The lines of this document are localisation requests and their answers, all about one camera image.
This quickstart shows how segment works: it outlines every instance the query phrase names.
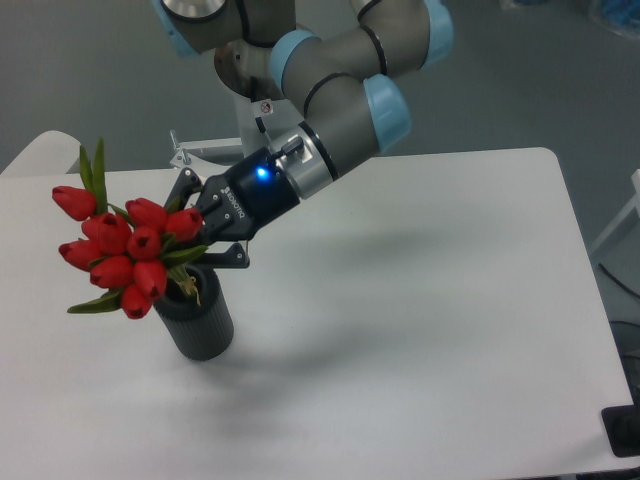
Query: tulip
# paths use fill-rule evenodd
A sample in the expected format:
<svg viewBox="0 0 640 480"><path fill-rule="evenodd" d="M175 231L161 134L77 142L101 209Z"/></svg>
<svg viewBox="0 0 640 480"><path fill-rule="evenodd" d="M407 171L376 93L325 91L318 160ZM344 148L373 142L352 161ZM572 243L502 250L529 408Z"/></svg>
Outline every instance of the tulip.
<svg viewBox="0 0 640 480"><path fill-rule="evenodd" d="M146 297L155 302L167 289L167 269L160 260L136 262L133 281Z"/></svg>
<svg viewBox="0 0 640 480"><path fill-rule="evenodd" d="M105 213L98 224L98 243L107 255L122 255L127 250L131 228L118 214Z"/></svg>
<svg viewBox="0 0 640 480"><path fill-rule="evenodd" d="M52 197L67 215L79 222L96 210L96 197L83 188L55 187Z"/></svg>
<svg viewBox="0 0 640 480"><path fill-rule="evenodd" d="M136 260L149 260L160 255L160 235L151 227L138 227L127 241L127 252Z"/></svg>
<svg viewBox="0 0 640 480"><path fill-rule="evenodd" d="M122 294L120 308L127 317L137 320L144 317L151 309L151 300L146 297L135 283L129 285Z"/></svg>
<svg viewBox="0 0 640 480"><path fill-rule="evenodd" d="M176 234L176 241L186 242L195 237L202 227L202 216L195 208L172 213L167 219L165 231Z"/></svg>
<svg viewBox="0 0 640 480"><path fill-rule="evenodd" d="M93 240L78 240L77 242L65 243L60 245L58 252L71 265L85 272L91 270L89 262L102 256L98 242Z"/></svg>
<svg viewBox="0 0 640 480"><path fill-rule="evenodd" d="M129 257L109 257L91 269L89 281L100 288L118 288L133 282L133 264Z"/></svg>
<svg viewBox="0 0 640 480"><path fill-rule="evenodd" d="M84 233L89 240L98 241L98 231L100 229L100 222L102 221L102 217L106 215L94 215L89 217L84 222L82 222L82 233Z"/></svg>
<svg viewBox="0 0 640 480"><path fill-rule="evenodd" d="M129 200L125 206L136 227L145 226L153 228L158 233L164 232L169 214L163 207L146 198Z"/></svg>

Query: tulip flower head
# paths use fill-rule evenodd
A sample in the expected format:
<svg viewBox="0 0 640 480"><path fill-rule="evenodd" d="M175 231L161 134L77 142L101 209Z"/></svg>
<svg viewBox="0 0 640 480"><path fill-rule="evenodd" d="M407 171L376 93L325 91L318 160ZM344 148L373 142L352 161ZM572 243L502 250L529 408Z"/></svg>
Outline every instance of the tulip flower head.
<svg viewBox="0 0 640 480"><path fill-rule="evenodd" d="M197 260L206 245L186 248L203 225L198 210L169 210L146 198L126 202L126 209L107 203L104 145L98 143L93 164L80 148L80 177L84 188L60 186L52 197L71 218L82 222L86 239L60 245L58 252L72 266L89 272L89 281L108 289L100 298L69 308L70 313L99 313L122 309L127 317L145 316L174 281L186 297L197 296L195 284L185 282L185 264Z"/></svg>

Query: gray floor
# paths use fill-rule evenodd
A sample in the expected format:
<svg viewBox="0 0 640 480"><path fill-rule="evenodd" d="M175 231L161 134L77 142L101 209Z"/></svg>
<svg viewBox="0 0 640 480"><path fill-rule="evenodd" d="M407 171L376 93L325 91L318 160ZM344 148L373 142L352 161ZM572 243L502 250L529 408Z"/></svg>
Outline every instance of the gray floor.
<svg viewBox="0 0 640 480"><path fill-rule="evenodd" d="M508 12L498 0L445 3L454 52L399 80L414 130L391 153L547 147L590 243L640 168L640 41L591 23L584 0ZM346 0L298 7L324 36L355 25ZM0 0L0 45L0 170L51 129L90 146L103 136L111 170L165 166L171 128L189 140L237 134L212 56L178 59L147 1ZM638 241L607 262L640 290ZM611 318L640 319L638 302L599 283Z"/></svg>

